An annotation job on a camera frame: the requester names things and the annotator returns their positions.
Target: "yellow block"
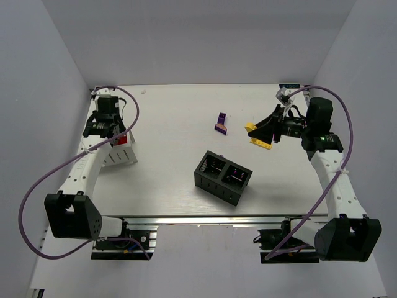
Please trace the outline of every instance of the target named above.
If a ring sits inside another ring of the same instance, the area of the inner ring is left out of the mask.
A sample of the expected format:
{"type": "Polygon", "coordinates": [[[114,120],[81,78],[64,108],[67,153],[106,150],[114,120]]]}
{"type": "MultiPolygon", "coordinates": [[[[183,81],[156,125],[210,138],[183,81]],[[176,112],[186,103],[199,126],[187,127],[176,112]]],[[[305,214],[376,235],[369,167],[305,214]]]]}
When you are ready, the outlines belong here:
{"type": "MultiPolygon", "coordinates": [[[[252,132],[253,130],[256,129],[256,126],[252,122],[248,122],[246,124],[246,126],[245,126],[245,129],[246,129],[247,132],[252,132]]],[[[260,146],[262,148],[268,149],[268,150],[272,149],[272,145],[271,144],[262,142],[261,140],[258,140],[257,138],[251,138],[250,143],[252,143],[254,145],[257,145],[257,146],[260,146]]]]}

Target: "tabletop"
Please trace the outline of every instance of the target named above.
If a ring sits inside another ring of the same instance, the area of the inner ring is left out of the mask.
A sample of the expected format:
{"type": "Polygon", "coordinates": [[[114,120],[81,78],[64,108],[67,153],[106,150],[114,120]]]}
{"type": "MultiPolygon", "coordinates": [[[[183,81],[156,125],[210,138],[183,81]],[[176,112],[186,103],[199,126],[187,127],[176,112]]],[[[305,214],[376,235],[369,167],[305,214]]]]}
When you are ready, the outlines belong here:
{"type": "MultiPolygon", "coordinates": [[[[295,215],[305,214],[321,195],[300,139],[282,137],[271,151],[249,143],[244,126],[273,112],[277,84],[123,88],[140,105],[132,129],[138,162],[101,170],[93,201],[102,215],[295,215]],[[226,113],[226,136],[214,129],[220,112],[226,113]],[[195,187],[194,170],[207,150],[253,172],[237,207],[195,187]]],[[[123,116],[130,125],[135,105],[120,91],[112,94],[127,100],[123,116]]],[[[306,112],[302,93],[295,104],[306,112]]],[[[327,213],[325,203],[316,213],[327,213]]]]}

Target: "wall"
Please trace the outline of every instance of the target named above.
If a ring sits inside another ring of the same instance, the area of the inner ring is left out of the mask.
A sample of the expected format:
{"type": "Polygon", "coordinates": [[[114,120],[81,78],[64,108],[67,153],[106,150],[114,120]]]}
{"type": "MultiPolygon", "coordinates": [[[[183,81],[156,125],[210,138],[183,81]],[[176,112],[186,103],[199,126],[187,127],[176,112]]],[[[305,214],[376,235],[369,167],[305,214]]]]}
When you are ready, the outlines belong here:
{"type": "Polygon", "coordinates": [[[95,84],[312,82],[355,0],[43,0],[95,84]]]}
{"type": "MultiPolygon", "coordinates": [[[[30,185],[74,153],[88,108],[87,86],[40,0],[3,0],[0,9],[0,288],[25,297],[36,256],[19,235],[17,213],[30,185]]],[[[25,209],[39,246],[46,224],[45,181],[25,209]]]]}
{"type": "MultiPolygon", "coordinates": [[[[337,92],[351,113],[355,138],[348,169],[369,216],[381,220],[375,259],[388,297],[397,297],[396,49],[397,2],[359,0],[315,78],[337,92]]],[[[334,131],[347,144],[345,118],[335,104],[334,131]]]]}

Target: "purple object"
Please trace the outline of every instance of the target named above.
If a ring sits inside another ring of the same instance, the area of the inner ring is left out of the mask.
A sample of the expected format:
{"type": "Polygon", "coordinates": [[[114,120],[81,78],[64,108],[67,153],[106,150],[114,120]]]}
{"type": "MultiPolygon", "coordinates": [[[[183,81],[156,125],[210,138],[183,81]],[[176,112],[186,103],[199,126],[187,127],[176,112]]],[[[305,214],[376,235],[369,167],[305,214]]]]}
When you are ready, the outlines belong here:
{"type": "Polygon", "coordinates": [[[226,135],[228,129],[225,126],[226,113],[219,113],[218,123],[215,124],[214,129],[226,135]]]}

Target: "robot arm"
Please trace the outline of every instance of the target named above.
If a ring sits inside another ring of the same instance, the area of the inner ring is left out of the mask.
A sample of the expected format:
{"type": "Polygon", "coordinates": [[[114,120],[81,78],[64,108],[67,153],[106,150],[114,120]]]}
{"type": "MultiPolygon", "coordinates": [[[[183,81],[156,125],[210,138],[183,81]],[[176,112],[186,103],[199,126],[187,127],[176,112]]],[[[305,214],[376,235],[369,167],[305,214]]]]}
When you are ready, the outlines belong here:
{"type": "Polygon", "coordinates": [[[57,238],[96,240],[116,237],[122,232],[122,220],[101,216],[91,201],[99,171],[113,143],[90,148],[125,131],[118,100],[115,96],[101,96],[96,100],[97,110],[87,120],[79,148],[88,154],[74,163],[58,192],[45,198],[48,221],[57,238]]]}
{"type": "MultiPolygon", "coordinates": [[[[281,104],[288,106],[283,92],[276,95],[281,104]]],[[[310,100],[305,117],[294,117],[277,105],[268,118],[258,124],[247,124],[251,142],[271,149],[271,143],[280,141],[281,135],[301,138],[303,149],[316,170],[321,187],[325,190],[344,159],[339,137],[332,132],[332,102],[314,97],[310,100]]],[[[294,234],[316,249],[321,260],[367,261],[380,233],[377,219],[369,219],[357,200],[347,171],[342,171],[325,197],[329,222],[322,226],[307,220],[294,234]]],[[[291,219],[289,233],[301,219],[291,219]]]]}

